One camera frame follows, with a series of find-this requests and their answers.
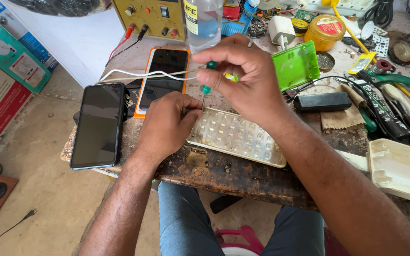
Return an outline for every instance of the fingernail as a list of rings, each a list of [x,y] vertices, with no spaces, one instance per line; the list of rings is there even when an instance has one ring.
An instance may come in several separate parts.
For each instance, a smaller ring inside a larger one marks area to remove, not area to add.
[[[200,82],[208,82],[210,76],[208,75],[207,70],[200,70],[196,75],[197,80]]]

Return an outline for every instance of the floor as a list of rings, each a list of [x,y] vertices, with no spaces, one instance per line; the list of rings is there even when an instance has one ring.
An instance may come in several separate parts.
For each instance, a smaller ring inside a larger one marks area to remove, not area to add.
[[[83,89],[58,66],[53,76],[0,144],[4,175],[19,179],[0,210],[0,234],[33,208],[37,213],[0,237],[0,255],[71,255],[94,216],[109,185],[107,176],[91,170],[72,171],[60,152],[74,126]],[[211,201],[219,195],[200,190],[213,227],[251,226],[262,243],[274,228],[280,206],[242,199],[213,214]],[[240,241],[225,237],[226,242]],[[160,255],[158,195],[151,191],[136,255]]]

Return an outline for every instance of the brown paper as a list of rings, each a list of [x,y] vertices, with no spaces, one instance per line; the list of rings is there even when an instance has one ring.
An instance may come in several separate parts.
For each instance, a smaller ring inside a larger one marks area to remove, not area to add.
[[[334,92],[345,91],[353,104],[349,109],[336,112],[321,112],[322,129],[346,129],[349,127],[359,127],[365,125],[365,121],[359,112],[358,106],[366,106],[366,101],[359,96],[352,88],[345,84],[340,84]]]

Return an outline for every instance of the green screwdriver handle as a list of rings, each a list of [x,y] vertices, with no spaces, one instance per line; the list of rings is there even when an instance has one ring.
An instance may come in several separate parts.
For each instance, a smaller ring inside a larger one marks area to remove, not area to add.
[[[218,66],[218,62],[216,62],[216,61],[208,61],[207,64],[206,64],[207,68],[213,69],[213,70],[216,70],[216,66]],[[202,86],[203,94],[207,95],[208,93],[210,93],[210,91],[211,91],[210,87],[208,87],[206,85]]]

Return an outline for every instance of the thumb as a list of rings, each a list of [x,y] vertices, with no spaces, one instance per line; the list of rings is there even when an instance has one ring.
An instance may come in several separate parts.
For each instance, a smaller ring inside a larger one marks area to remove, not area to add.
[[[211,89],[216,90],[225,98],[229,98],[229,96],[236,90],[238,85],[236,82],[225,78],[221,72],[212,69],[199,70],[199,72],[197,72],[196,79]]]
[[[179,123],[180,130],[183,134],[186,134],[186,137],[189,137],[189,134],[192,131],[192,127],[196,123],[197,119],[203,114],[201,109],[191,109],[185,117]]]

